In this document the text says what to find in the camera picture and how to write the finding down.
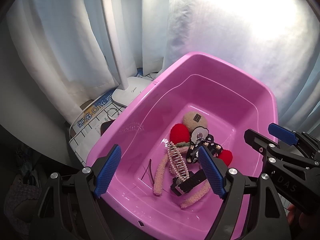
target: black fabric tag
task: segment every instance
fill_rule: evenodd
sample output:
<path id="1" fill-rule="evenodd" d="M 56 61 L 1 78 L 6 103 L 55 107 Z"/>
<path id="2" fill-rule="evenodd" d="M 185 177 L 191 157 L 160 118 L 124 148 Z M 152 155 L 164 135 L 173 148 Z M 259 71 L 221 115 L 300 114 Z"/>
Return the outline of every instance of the black fabric tag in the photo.
<path id="1" fill-rule="evenodd" d="M 196 114 L 193 120 L 195 120 L 196 122 L 199 122 L 200 118 L 201 118 L 201 115 Z"/>

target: lamp base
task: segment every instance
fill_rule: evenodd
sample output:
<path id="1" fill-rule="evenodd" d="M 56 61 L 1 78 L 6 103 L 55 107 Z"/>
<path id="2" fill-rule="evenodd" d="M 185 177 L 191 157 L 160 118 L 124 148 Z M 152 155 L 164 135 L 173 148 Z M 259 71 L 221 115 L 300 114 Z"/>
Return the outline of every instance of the lamp base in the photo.
<path id="1" fill-rule="evenodd" d="M 112 99 L 122 106 L 128 106 L 151 82 L 143 78 L 128 77 L 129 87 L 126 90 L 117 88 Z"/>

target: plush toy leg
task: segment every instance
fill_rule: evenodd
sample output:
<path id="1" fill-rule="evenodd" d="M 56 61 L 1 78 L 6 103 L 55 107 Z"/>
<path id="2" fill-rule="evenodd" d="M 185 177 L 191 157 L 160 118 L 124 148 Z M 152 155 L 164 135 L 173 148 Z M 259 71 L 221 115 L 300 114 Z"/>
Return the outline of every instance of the plush toy leg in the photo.
<path id="1" fill-rule="evenodd" d="M 162 193 L 164 169 L 168 161 L 169 161 L 169 157 L 167 154 L 165 154 L 158 165 L 156 177 L 155 177 L 155 184 L 153 185 L 153 193 L 156 196 L 160 196 Z"/>
<path id="2" fill-rule="evenodd" d="M 191 197 L 187 198 L 180 206 L 181 208 L 186 208 L 188 206 L 191 206 L 192 204 L 196 203 L 198 200 L 200 200 L 205 194 L 208 193 L 210 189 L 210 184 L 208 180 L 205 180 L 204 185 L 202 186 L 201 190 L 199 190 L 197 193 L 192 195 Z"/>

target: metal ring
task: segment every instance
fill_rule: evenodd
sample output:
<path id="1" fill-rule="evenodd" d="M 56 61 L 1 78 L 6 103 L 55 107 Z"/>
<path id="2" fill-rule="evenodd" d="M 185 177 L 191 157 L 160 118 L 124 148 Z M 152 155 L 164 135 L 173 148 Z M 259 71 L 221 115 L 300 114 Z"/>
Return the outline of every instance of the metal ring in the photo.
<path id="1" fill-rule="evenodd" d="M 108 117 L 108 119 L 109 119 L 109 120 L 115 120 L 116 118 L 115 118 L 115 119 L 112 119 L 111 116 L 109 115 L 109 110 L 111 110 L 111 109 L 115 109 L 115 110 L 117 111 L 117 113 L 118 113 L 118 116 L 119 116 L 119 110 L 118 110 L 117 108 L 115 108 L 115 107 L 111 107 L 111 108 L 109 108 L 108 111 L 107 111 L 107 117 Z"/>

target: gray wall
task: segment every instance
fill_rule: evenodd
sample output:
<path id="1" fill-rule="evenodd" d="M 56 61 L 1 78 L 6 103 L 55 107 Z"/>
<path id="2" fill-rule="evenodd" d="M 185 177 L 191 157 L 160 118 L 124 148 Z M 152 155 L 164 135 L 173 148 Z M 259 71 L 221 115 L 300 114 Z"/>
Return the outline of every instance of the gray wall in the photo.
<path id="1" fill-rule="evenodd" d="M 0 23 L 0 70 L 0 125 L 34 150 L 77 166 L 68 154 L 65 120 L 22 64 L 6 20 Z M 6 138 L 0 143 L 6 145 Z"/>

